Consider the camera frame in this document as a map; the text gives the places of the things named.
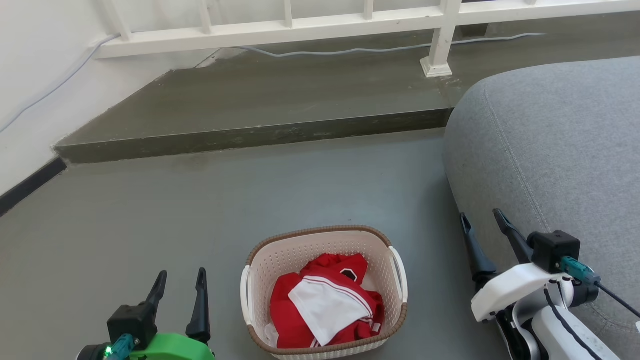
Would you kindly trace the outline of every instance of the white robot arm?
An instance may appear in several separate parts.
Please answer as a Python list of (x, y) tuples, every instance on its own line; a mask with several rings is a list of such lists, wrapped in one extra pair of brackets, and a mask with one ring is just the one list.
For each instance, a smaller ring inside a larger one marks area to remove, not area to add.
[(561, 231), (532, 233), (525, 240), (499, 209), (493, 212), (520, 265), (498, 274), (461, 214), (476, 283), (471, 300), (476, 321), (498, 323), (512, 360), (620, 360), (568, 310), (594, 301), (599, 294), (599, 277), (574, 260), (580, 241)]

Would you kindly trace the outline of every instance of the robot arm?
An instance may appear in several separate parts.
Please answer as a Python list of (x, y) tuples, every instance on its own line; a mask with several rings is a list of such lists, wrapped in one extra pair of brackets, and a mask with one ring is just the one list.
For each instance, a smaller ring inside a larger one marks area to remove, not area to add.
[(520, 264), (498, 274), (461, 214), (476, 283), (471, 300), (476, 320), (496, 320), (513, 360), (619, 360), (568, 311), (594, 301), (599, 292), (599, 277), (577, 261), (580, 241), (562, 231), (532, 233), (525, 240), (502, 211), (493, 213)]
[(156, 313), (164, 296), (166, 271), (160, 272), (146, 301), (120, 306), (107, 321), (111, 343), (88, 345), (76, 360), (215, 360), (209, 349), (209, 295), (207, 272), (200, 268), (196, 304), (186, 335), (158, 334)]

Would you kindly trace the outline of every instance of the green robot part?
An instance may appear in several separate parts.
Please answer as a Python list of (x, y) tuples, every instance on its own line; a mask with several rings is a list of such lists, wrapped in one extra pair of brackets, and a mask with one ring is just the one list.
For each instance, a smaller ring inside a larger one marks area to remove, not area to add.
[(156, 313), (164, 296), (167, 272), (158, 275), (146, 301), (120, 306), (107, 321), (110, 343), (88, 345), (77, 360), (215, 360), (211, 339), (207, 272), (200, 268), (196, 281), (196, 304), (186, 336), (158, 334)]
[(145, 349), (132, 352), (131, 360), (215, 360), (209, 347), (180, 334), (156, 334)]

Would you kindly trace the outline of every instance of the concrete step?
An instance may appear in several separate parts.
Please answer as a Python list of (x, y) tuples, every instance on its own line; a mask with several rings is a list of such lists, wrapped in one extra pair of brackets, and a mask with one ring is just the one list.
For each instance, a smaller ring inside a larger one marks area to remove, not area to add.
[[(488, 37), (452, 46), (454, 75), (426, 79), (428, 49), (271, 58), (246, 52), (147, 85), (55, 146), (67, 163), (218, 151), (446, 125), (479, 80), (547, 63), (640, 55), (638, 13), (491, 24)], [(273, 53), (386, 49), (429, 43), (432, 31), (274, 44)]]

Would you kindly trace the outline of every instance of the white stripe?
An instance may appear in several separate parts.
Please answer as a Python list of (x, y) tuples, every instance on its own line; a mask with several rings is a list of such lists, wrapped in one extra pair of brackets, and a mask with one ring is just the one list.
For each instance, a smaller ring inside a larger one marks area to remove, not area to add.
[(336, 290), (340, 290), (341, 292), (345, 293), (346, 295), (349, 295), (355, 299), (357, 299), (357, 301), (361, 302), (364, 307), (367, 309), (367, 311), (369, 312), (369, 316), (373, 316), (373, 311), (371, 311), (371, 306), (369, 306), (369, 303), (363, 299), (360, 294), (358, 294), (357, 292), (353, 291), (352, 289), (349, 288), (345, 288), (344, 286), (340, 286), (337, 284), (334, 284), (333, 282), (331, 282), (329, 279), (325, 278), (325, 277), (320, 277), (320, 276), (305, 276), (302, 281), (305, 281), (305, 279), (309, 279), (309, 280), (314, 280), (314, 281), (318, 281), (318, 282), (324, 282), (325, 284), (335, 288)]

